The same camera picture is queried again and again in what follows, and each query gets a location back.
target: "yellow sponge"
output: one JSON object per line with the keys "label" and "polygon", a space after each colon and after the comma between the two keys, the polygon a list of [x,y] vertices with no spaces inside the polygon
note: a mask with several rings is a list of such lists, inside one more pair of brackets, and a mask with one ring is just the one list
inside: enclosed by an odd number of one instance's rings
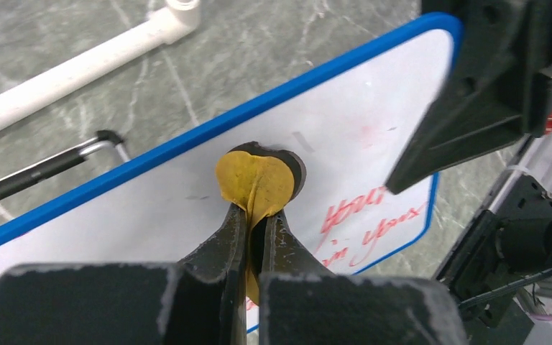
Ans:
{"label": "yellow sponge", "polygon": [[[215,168],[221,196],[247,214],[249,253],[250,234],[265,217],[274,216],[293,199],[305,180],[305,167],[292,152],[270,150],[250,142],[225,154]],[[247,257],[247,295],[259,305],[257,276]]]}

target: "marble floor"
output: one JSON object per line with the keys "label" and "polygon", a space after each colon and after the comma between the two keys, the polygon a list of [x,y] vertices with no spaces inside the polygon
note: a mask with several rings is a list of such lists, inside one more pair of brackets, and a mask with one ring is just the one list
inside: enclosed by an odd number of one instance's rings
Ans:
{"label": "marble floor", "polygon": [[[143,22],[160,0],[0,0],[0,92]],[[0,177],[113,129],[133,156],[415,18],[416,0],[203,0],[203,24],[0,132]],[[444,171],[430,231],[364,274],[431,276],[512,154]],[[0,224],[111,168],[0,202]]]}

